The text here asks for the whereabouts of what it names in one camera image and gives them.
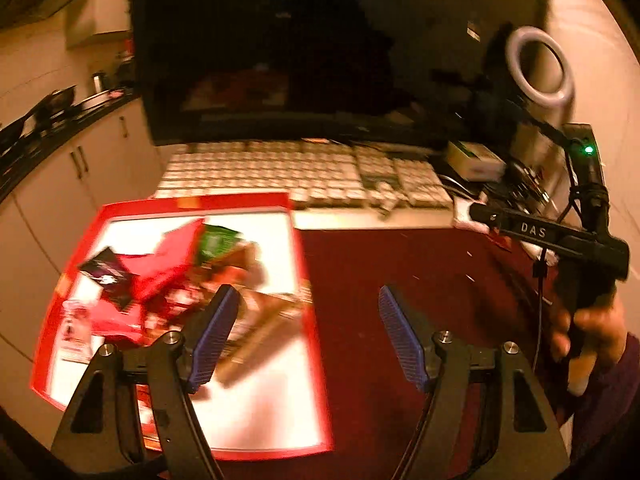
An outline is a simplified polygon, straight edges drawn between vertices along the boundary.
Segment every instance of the black package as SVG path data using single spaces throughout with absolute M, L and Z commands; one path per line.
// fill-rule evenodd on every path
M 135 274 L 127 270 L 110 247 L 85 261 L 78 269 L 104 289 L 106 299 L 114 303 L 119 311 L 129 306 Z

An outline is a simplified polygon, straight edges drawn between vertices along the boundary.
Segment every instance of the table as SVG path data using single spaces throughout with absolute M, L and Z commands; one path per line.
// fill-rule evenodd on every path
M 424 397 L 404 380 L 378 318 L 377 296 L 385 283 L 395 283 L 436 328 L 477 345 L 512 340 L 532 360 L 535 283 L 531 259 L 518 244 L 507 251 L 484 235 L 456 229 L 302 231 L 302 240 L 335 450 L 272 462 L 221 462 L 230 480 L 392 477 Z M 549 363 L 543 351 L 543 384 Z M 466 469 L 477 413 L 478 391 L 470 388 L 452 474 Z

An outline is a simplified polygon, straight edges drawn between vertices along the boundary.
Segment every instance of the white wall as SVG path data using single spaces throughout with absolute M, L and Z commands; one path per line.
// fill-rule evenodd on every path
M 92 95 L 91 74 L 112 70 L 121 41 L 66 49 L 65 11 L 43 22 L 0 31 L 0 123 L 27 113 L 53 90 L 77 85 L 76 102 Z
M 572 122 L 591 124 L 598 141 L 610 193 L 610 230 L 631 248 L 631 274 L 619 290 L 629 330 L 640 334 L 640 190 L 636 187 L 640 182 L 640 161 L 636 160 L 640 152 L 640 65 L 602 0 L 552 0 L 547 31 L 564 49 L 574 73 Z M 558 64 L 546 56 L 532 82 L 553 91 L 558 80 Z M 558 124 L 558 113 L 546 117 Z M 545 139 L 538 139 L 524 159 L 528 163 L 543 160 L 547 147 Z M 564 170 L 559 176 L 553 198 L 563 208 L 568 179 Z M 555 180 L 550 178 L 551 188 Z

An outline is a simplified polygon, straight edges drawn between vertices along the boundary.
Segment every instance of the metal screw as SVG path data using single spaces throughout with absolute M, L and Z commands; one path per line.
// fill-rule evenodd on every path
M 100 354 L 102 357 L 107 357 L 113 354 L 113 351 L 115 349 L 115 346 L 113 346 L 111 343 L 107 343 L 106 345 L 102 345 L 100 348 L 98 348 L 98 354 Z
M 171 330 L 171 332 L 167 332 L 162 336 L 162 342 L 167 345 L 175 345 L 178 341 L 180 341 L 180 332 L 175 330 Z
M 504 345 L 502 345 L 502 347 L 504 348 L 504 351 L 507 352 L 507 354 L 514 355 L 520 351 L 520 347 L 513 341 L 507 341 Z
M 451 332 L 449 332 L 449 330 L 438 332 L 438 341 L 440 341 L 441 343 L 451 343 L 451 341 L 453 341 Z

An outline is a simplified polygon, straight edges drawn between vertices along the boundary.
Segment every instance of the black countertop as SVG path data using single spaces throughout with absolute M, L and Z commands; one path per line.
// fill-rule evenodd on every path
M 39 164 L 44 162 L 58 148 L 69 142 L 85 128 L 94 124 L 95 121 L 139 97 L 137 94 L 132 94 L 114 99 L 79 119 L 69 120 L 63 126 L 57 128 L 55 132 L 47 134 L 37 143 L 36 148 L 31 153 L 21 156 L 19 160 L 4 170 L 4 174 L 0 176 L 0 203 L 9 196 L 31 171 L 35 170 Z

